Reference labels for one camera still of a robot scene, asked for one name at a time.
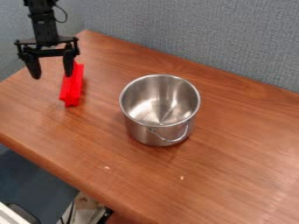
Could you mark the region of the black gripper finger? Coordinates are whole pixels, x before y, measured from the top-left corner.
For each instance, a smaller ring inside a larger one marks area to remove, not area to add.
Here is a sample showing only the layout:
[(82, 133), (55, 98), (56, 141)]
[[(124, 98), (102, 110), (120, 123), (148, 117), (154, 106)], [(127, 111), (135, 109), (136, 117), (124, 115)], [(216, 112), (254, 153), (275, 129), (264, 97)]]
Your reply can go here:
[(63, 56), (63, 65), (64, 65), (64, 72), (65, 76), (72, 76), (72, 69), (73, 69), (73, 53), (72, 51), (67, 51)]
[(31, 76), (36, 80), (39, 80), (41, 78), (41, 66), (40, 66), (39, 58), (32, 54), (27, 54), (24, 56), (24, 63), (31, 73)]

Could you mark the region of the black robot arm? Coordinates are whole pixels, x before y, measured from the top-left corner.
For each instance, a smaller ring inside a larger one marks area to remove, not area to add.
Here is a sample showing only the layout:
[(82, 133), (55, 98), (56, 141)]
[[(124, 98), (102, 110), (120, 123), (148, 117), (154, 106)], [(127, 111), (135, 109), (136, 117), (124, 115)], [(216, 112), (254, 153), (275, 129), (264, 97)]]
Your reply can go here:
[(23, 0), (28, 7), (28, 18), (32, 20), (33, 38), (17, 39), (13, 44), (17, 48), (17, 56), (23, 60), (31, 76), (39, 80), (43, 70), (39, 58), (63, 57), (64, 73), (72, 76), (75, 58), (80, 54), (79, 39), (59, 35), (56, 24), (60, 20), (55, 17), (53, 7), (61, 11), (59, 0)]

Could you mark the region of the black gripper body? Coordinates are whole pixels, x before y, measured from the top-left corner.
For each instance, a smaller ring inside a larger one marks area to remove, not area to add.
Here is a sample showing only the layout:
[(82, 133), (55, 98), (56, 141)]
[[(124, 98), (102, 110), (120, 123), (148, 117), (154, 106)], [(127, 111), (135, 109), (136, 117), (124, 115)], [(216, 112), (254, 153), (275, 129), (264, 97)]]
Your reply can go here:
[(79, 39), (64, 37), (57, 33), (56, 18), (52, 12), (31, 13), (33, 38), (16, 40), (17, 56), (25, 60), (28, 56), (36, 58), (63, 56), (72, 57), (80, 54)]

